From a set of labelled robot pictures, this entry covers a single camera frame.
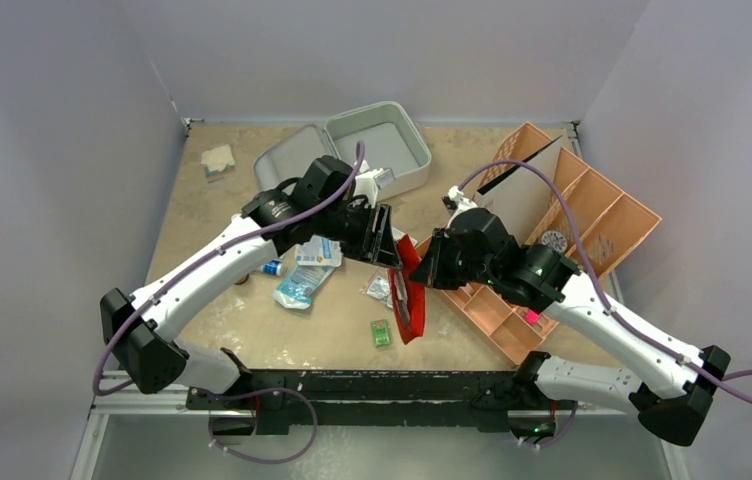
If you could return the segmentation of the red fabric pouch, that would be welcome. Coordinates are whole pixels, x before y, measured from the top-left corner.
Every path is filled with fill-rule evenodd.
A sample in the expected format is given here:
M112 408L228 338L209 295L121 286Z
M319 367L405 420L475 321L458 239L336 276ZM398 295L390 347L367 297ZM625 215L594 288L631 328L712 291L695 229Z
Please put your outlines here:
M396 246L402 267L388 270L392 310L401 341L409 344L424 334L426 294L423 285L410 279L410 275L421 263L414 242L408 235L403 234Z

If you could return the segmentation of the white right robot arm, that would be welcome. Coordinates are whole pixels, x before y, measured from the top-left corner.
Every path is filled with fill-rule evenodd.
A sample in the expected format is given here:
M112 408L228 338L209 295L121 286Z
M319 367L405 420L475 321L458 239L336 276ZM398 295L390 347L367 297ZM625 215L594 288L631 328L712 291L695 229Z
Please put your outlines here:
M541 243L519 244L484 208L460 212L434 230L419 271L435 289L485 285L510 304L576 330L623 365L615 370L532 351L513 381L516 399L528 407L568 400L634 414L656 437L687 447L731 360L717 346L699 349L651 326L606 297L573 260Z

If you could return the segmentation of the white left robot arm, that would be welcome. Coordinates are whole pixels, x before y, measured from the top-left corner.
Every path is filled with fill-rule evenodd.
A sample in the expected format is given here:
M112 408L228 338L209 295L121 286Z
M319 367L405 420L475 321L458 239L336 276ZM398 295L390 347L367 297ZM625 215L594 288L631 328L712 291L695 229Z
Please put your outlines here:
M236 281L315 236L336 241L344 258L377 265L397 281L412 260L401 253L391 208L377 201L392 183L388 169L324 155L306 172L257 193L229 225L173 271L128 294L100 300L107 354L128 384L154 394L172 384L210 391L224 408L249 399L244 366L224 349L190 345L180 335L193 318Z

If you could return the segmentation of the grey open medicine case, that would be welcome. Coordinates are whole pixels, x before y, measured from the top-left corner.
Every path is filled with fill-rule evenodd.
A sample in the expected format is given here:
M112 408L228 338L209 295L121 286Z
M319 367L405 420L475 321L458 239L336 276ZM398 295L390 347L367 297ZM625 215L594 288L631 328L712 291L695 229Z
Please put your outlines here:
M382 101L337 114L323 126L307 124L266 150L253 164L257 189L301 176L323 155L353 164L360 141L371 167L393 173L393 181L380 190L381 200L427 183L432 155L422 134L399 103Z

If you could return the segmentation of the clear bag of sachets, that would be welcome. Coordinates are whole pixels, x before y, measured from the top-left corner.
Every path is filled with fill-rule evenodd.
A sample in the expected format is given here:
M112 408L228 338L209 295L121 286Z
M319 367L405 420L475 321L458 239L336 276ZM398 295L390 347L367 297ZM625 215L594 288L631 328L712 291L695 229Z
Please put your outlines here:
M360 289L360 292L377 300L387 308L393 307L391 285L388 272L384 268L377 268Z

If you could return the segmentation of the white blue mask packet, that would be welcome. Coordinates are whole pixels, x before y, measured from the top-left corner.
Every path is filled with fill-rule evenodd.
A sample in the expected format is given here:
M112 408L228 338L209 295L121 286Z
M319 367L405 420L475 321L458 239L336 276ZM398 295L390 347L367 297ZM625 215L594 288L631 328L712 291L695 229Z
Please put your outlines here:
M318 235L296 245L294 258L302 266L338 268L343 263L340 243Z

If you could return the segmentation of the small green box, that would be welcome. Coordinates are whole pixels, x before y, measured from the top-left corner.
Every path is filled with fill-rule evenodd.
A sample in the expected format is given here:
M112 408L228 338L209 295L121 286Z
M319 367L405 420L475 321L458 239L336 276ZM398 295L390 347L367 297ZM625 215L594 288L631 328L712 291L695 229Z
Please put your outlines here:
M388 347L393 341L387 320L375 320L370 323L373 343L376 348Z

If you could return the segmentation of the blue clear wipes packet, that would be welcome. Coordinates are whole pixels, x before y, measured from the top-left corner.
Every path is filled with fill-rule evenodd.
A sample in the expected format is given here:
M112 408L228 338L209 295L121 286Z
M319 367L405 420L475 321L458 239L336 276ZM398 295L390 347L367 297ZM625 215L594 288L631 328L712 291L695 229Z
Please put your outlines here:
M335 270L331 266L296 265L272 292L272 299L285 309L307 310L313 296Z

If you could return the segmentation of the white bottle blue label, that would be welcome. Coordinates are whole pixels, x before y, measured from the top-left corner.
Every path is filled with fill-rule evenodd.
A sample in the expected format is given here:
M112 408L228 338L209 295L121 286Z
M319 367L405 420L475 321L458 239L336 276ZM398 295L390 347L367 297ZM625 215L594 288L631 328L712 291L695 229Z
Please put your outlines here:
M286 267L281 260L271 260L262 265L258 271L266 275L281 277L285 275Z

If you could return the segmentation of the pink sticky note block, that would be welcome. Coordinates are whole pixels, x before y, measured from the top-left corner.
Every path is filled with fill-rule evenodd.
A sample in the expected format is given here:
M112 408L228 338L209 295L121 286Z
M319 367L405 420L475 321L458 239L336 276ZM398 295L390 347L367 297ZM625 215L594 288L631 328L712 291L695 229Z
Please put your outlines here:
M528 310L525 314L524 319L529 325L538 325L540 322L540 314L533 310Z

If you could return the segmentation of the peach plastic desk organizer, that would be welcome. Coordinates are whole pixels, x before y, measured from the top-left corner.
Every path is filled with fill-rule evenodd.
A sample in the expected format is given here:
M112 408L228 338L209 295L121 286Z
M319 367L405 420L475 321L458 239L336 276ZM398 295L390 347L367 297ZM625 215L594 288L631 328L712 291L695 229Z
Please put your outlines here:
M443 291L454 308L513 364L557 327L542 313L562 298L585 249L607 277L661 218L590 167L568 145L526 123L508 135L479 176L474 206L434 230L406 275Z

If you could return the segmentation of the white sponge pad stack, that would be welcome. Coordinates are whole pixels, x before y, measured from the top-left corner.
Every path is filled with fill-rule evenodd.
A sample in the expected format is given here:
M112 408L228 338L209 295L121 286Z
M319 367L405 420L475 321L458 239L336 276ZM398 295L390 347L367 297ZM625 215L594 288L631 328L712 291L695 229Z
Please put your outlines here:
M236 170L235 158L229 144L203 152L200 155L200 164L208 183L222 180Z

